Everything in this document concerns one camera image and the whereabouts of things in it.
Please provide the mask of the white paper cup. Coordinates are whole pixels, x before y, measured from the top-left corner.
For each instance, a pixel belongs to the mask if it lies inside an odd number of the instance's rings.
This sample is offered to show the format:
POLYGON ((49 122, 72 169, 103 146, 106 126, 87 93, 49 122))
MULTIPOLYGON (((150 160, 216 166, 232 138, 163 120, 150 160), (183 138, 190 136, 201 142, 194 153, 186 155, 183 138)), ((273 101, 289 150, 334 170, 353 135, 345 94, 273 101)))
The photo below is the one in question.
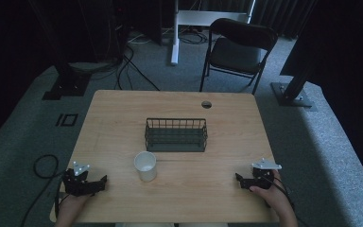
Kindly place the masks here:
POLYGON ((157 176, 156 156, 149 151, 141 151, 134 157, 134 167, 143 182, 150 182, 157 176))

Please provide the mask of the person's right hand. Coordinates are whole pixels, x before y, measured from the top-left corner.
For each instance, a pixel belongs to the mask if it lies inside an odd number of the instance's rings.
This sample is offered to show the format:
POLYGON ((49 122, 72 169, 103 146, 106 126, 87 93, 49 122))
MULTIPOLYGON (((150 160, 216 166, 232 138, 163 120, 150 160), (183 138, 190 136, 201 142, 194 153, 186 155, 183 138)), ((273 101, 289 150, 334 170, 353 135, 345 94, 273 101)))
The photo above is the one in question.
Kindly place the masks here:
POLYGON ((268 205, 274 210, 275 206, 290 204, 282 183, 280 182, 281 176, 277 170, 273 171, 274 183, 269 189, 263 189, 258 186, 251 186, 250 191, 255 195, 264 199, 268 205))

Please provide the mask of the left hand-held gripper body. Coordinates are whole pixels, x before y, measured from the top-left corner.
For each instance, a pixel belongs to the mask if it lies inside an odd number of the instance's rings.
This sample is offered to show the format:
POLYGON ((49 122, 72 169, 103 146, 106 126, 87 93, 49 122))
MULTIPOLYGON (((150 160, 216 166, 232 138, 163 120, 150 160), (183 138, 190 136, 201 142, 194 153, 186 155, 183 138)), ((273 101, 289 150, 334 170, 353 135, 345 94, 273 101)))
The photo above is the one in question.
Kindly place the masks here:
POLYGON ((87 181, 89 165, 73 162, 73 167, 68 168, 62 177, 67 194, 79 197, 96 192, 95 184, 87 181))

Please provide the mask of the dark equipment rack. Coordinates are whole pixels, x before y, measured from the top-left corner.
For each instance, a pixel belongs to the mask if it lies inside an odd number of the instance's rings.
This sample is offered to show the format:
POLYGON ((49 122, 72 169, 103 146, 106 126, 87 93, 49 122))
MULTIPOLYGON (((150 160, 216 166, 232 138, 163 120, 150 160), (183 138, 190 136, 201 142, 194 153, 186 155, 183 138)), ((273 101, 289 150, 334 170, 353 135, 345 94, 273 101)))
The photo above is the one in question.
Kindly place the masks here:
POLYGON ((101 61, 123 60, 127 38, 127 1, 98 0, 96 56, 101 61))

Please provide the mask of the white desk frame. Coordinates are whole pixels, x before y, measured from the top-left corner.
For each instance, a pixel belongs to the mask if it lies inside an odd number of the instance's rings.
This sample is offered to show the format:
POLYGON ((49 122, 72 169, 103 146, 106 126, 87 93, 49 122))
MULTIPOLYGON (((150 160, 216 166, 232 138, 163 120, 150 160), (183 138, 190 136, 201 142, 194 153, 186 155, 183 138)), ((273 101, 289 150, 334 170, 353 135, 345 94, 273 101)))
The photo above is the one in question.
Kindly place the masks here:
POLYGON ((239 22, 251 22, 252 13, 256 0, 250 0, 246 12, 226 12, 226 11, 204 11, 204 10, 183 10, 179 9, 179 0, 175 0, 174 8, 174 34, 170 63, 177 65, 179 62, 179 26, 209 26, 219 18, 233 19, 239 22))

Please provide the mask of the black metal stand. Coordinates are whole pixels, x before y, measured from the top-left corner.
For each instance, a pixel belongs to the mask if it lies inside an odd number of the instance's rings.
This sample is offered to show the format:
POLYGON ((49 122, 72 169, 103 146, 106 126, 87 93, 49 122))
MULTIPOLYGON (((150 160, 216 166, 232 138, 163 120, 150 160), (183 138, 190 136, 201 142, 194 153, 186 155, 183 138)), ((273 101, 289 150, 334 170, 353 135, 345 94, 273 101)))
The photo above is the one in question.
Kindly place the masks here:
POLYGON ((313 60, 317 57, 317 49, 311 44, 311 29, 313 28, 313 11, 317 8, 319 0, 314 0, 303 21, 301 34, 285 64, 282 68, 282 76, 291 76, 289 83, 272 82, 271 88, 280 106, 304 107, 314 109, 311 102, 303 91, 304 84, 310 78, 314 69, 313 60))
POLYGON ((46 40, 46 50, 58 72, 55 83, 44 93, 43 100, 60 100, 63 96, 84 96, 91 74, 76 72, 68 63, 48 13, 43 8, 42 0, 27 1, 39 21, 46 40))

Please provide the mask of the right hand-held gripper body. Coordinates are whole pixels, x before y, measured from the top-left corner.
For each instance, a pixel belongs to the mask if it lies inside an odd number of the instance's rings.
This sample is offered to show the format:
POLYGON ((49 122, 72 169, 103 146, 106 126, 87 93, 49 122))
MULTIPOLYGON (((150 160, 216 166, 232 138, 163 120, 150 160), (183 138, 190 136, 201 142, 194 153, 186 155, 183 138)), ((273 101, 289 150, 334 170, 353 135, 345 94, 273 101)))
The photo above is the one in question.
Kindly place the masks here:
POLYGON ((263 189, 269 189, 274 181, 274 170, 282 169, 282 166, 265 158, 252 165, 252 185, 263 189))

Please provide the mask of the black floor socket frame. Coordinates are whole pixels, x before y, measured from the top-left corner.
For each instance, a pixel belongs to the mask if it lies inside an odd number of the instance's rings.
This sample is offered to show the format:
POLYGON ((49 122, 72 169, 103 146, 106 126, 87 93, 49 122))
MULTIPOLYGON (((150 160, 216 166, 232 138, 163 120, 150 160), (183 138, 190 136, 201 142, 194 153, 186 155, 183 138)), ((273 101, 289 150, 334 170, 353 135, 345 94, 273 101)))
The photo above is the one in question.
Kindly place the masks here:
POLYGON ((61 113, 56 121, 56 127, 73 127, 78 120, 77 113, 61 113))

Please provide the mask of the black folding chair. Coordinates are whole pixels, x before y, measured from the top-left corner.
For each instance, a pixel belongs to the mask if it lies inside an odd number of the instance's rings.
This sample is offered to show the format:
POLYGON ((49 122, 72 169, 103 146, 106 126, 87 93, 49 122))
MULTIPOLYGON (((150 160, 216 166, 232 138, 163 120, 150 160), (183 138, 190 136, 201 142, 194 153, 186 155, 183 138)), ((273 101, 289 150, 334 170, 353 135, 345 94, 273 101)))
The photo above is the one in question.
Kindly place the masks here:
POLYGON ((278 41, 270 27, 219 18, 209 27, 209 41, 199 90, 210 71, 250 79, 254 95, 265 69, 268 56, 278 41))

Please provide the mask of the person's left hand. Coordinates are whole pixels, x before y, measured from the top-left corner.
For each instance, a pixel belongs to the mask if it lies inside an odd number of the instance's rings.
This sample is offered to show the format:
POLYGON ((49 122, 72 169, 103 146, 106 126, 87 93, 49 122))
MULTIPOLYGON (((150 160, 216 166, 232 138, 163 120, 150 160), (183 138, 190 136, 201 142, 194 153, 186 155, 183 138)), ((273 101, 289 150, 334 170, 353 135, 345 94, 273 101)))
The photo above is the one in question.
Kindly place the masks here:
POLYGON ((68 195, 60 202, 58 220, 69 220, 72 222, 82 211, 84 205, 92 195, 73 196, 68 195))

